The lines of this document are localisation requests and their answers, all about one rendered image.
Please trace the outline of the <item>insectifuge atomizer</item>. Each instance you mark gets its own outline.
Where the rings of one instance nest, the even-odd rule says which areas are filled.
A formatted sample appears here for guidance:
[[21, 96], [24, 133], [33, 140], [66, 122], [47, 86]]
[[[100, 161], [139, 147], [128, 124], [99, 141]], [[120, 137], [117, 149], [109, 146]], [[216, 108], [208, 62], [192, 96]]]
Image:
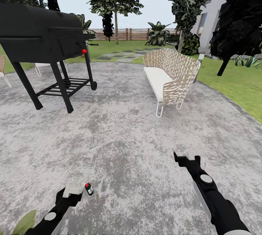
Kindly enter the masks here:
[[86, 191], [87, 191], [87, 193], [88, 193], [89, 195], [92, 195], [92, 194], [93, 194], [93, 189], [92, 189], [90, 183], [87, 183], [87, 184], [86, 184], [85, 189], [86, 189]]

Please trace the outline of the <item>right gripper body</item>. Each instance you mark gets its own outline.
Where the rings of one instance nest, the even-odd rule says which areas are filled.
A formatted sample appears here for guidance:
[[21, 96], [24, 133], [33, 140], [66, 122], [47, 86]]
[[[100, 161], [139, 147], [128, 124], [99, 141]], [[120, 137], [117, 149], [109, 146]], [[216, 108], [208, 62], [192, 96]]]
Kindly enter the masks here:
[[189, 161], [186, 156], [184, 156], [184, 157], [179, 156], [178, 158], [179, 158], [178, 159], [179, 166], [180, 167], [186, 167], [189, 173], [190, 173], [189, 170], [193, 166], [199, 166], [199, 167], [201, 166], [201, 158], [200, 158], [200, 156], [196, 155], [194, 161]]

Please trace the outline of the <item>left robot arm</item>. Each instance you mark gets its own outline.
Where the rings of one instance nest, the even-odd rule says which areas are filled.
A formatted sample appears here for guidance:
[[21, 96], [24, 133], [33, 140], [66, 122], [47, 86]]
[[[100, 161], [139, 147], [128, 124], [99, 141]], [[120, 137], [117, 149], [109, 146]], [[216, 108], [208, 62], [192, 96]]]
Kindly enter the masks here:
[[29, 228], [24, 235], [57, 235], [61, 226], [61, 220], [68, 208], [75, 207], [81, 201], [82, 187], [65, 187], [56, 195], [55, 207], [53, 207], [36, 225]]

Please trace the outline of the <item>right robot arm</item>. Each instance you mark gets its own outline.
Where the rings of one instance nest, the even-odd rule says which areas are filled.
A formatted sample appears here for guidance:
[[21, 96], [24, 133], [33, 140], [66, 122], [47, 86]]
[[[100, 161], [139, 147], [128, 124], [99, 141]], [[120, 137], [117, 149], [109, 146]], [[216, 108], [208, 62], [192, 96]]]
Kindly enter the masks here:
[[205, 151], [188, 150], [186, 153], [187, 156], [178, 157], [174, 152], [175, 162], [186, 167], [192, 176], [195, 192], [218, 235], [251, 235], [233, 203], [225, 200], [214, 180], [201, 168], [200, 155], [205, 155]]

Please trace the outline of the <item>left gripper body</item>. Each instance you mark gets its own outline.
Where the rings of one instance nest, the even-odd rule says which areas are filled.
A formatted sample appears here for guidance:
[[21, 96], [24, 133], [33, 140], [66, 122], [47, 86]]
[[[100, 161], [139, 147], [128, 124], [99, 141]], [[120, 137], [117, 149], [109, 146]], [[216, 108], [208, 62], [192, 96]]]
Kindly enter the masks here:
[[62, 192], [58, 192], [56, 195], [56, 202], [55, 204], [64, 204], [65, 207], [68, 208], [71, 207], [75, 207], [78, 203], [78, 194], [71, 194], [68, 198], [63, 198], [63, 194]]

